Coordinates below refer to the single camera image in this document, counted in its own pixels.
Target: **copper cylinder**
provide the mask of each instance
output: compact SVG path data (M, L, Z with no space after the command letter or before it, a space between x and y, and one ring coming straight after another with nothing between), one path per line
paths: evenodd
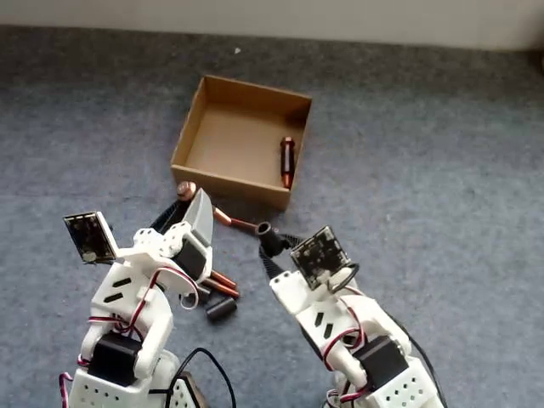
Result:
M236 227L240 230L245 230L249 232L250 234L257 234L257 225L248 223L247 221L243 221L238 218L232 218L231 220L231 226Z
M227 227L230 227L230 224L232 223L232 219L230 219L230 217L227 214L222 212L217 207L213 208L213 217L217 219L221 224L226 225Z
M210 274L210 277L222 285L225 285L231 289L236 289L236 282L227 278L225 275L221 274L217 270L212 269L212 273Z
M182 181L178 184L176 192L178 193L178 198L181 201L190 201L195 197L196 184L192 181Z
M202 285L207 286L207 287L211 287L212 289L214 289L214 290L216 290L218 292L222 292L225 295L231 296L233 298L239 298L240 297L240 293L238 293L234 289L231 289L231 288L229 288L229 287L227 287L225 285L221 285L219 282L217 282L217 281L215 281L213 279L210 279L210 278L206 278L205 280L203 280Z
M281 182L286 189L292 186L295 176L295 141L290 137L281 140Z

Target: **open cardboard box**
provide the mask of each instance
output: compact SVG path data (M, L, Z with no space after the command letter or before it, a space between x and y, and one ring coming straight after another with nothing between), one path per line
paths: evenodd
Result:
M176 183L261 201L285 210L291 191L281 182L280 142L295 141L295 175L312 99L247 82L204 76L173 152Z

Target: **red wire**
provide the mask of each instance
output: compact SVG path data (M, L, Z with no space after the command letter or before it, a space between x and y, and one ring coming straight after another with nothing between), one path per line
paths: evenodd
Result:
M60 397L62 398L62 408L68 408L68 393L66 392L67 381L74 381L74 379L67 372L63 372L59 375L59 388L60 388Z
M169 266L162 266L158 270L156 270L155 273L151 276L150 284L147 286L147 289L145 290L144 296L139 301L138 306L136 306L136 309L134 310L133 315L131 316L130 321L128 322L128 324L127 324L127 322L125 320L123 320L121 318L111 318L111 317L94 317L94 316L91 316L88 319L88 321L115 321L116 322L116 329L120 333L126 333L126 332L130 332L131 330L135 330L136 333L138 334L138 336L140 337L140 340L143 340L143 336L142 336L141 332L135 327L135 324L136 324L136 321L139 318L140 313L142 313L142 310L144 309L145 297L147 296L147 293L149 292L149 290L153 286L155 286L155 284L156 284L156 282L157 282L157 280L159 278L159 274L163 270L169 270L170 272L173 272L174 274L180 275L181 277L183 277L185 279L185 281L187 283L189 283L191 285L191 287L192 287L192 289L193 289L193 291L195 293L195 305L197 305L198 302L199 302L199 298L198 298L198 290L196 289L195 282L182 270L171 268Z
M332 350L332 347L338 343L338 341L342 340L342 338L350 333L353 333L353 332L358 332L359 329L348 329L348 330L344 330L342 331L340 334L336 335L330 343L327 344L325 350L323 351L323 362L325 363L325 367L328 371L333 371L331 365L328 363L328 361L326 360L327 357L329 356L329 353L331 352Z
M344 402L349 402L349 401L355 401L355 400L358 400L360 397L362 397L366 392L366 388L363 387L361 388L359 391L356 391L354 393L351 393L351 394L344 394L340 397L340 402L341 403L344 403Z
M363 292L361 292L359 289L355 289L355 288L352 287L352 286L346 286L346 287L344 287L344 289L346 289L347 291L350 291L350 292L352 292L352 293L354 293L354 294L356 294L356 295L365 296L365 295L363 294Z
M124 323L124 324L127 324L127 321L120 318L120 317L102 317L102 316L91 316L88 318L88 321L93 323L93 322L113 322L116 324L116 329L119 331L119 332L123 332L121 331L122 329L122 326L119 326L121 323ZM140 341L144 341L144 336L142 335L142 332L140 330L138 330L138 328L136 326L133 326L132 327L132 330L134 330L136 332L136 334L138 335Z
M348 306L348 304L343 299L339 298L338 300L344 304L344 306L348 310L351 317L354 318L355 324L359 327L359 335L357 336L357 340L352 346L348 347L348 349L357 349L361 345L363 340L365 339L365 332L363 330L363 325L359 321L359 318L357 317L357 314L355 313L355 311L350 306Z

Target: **circuit board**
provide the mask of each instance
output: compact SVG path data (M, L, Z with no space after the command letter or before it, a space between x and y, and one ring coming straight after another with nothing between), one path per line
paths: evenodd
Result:
M326 271L333 276L350 262L328 225L293 248L291 258L311 290L320 285L318 276Z
M116 258L105 233L105 227L96 212L71 215L64 217L64 220L83 262L99 264Z

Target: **white robotic arm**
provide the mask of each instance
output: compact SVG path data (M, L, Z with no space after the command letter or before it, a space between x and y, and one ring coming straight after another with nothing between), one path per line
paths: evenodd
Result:
M64 390L64 408L163 408L166 400L171 407L205 408L187 378L174 378L179 360L164 349L173 315L163 290L189 299L190 307L182 302L186 309L198 304L196 282L210 275L213 260L213 208L206 193L199 190L183 219L164 234L139 229L129 248L117 246L100 212L65 222L84 261L113 264L93 296L80 367L69 397ZM169 397L150 394L174 380Z
M270 288L326 368L336 372L328 406L444 408L433 379L411 355L411 339L359 291L353 279L359 266L329 227L303 241L263 223L258 237ZM299 270L283 270L272 260L287 248Z

